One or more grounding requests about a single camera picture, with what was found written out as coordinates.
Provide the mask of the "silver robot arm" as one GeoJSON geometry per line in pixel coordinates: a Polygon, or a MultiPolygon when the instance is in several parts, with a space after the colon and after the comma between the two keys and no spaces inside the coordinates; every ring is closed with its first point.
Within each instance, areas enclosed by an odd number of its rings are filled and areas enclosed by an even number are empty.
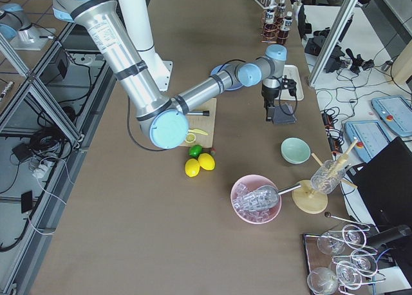
{"type": "Polygon", "coordinates": [[[282,76],[287,50],[270,45],[254,62],[224,64],[221,71],[187,91],[168,97],[162,94],[151,73],[155,67],[141,58],[138,39],[141,29],[151,36],[146,0],[53,0],[55,17],[87,29],[111,67],[116,79],[136,107],[136,119],[145,136],[162,149],[179,146],[186,138],[186,114],[233,86],[268,84],[282,76]]]}

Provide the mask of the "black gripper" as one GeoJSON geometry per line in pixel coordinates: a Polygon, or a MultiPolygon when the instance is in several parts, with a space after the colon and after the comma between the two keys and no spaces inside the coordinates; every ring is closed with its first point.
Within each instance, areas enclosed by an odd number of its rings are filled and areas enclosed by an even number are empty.
{"type": "Polygon", "coordinates": [[[264,100],[264,108],[266,110],[266,121],[272,121],[275,113],[274,101],[278,98],[281,91],[281,83],[279,79],[265,79],[262,82],[261,95],[264,100]]]}

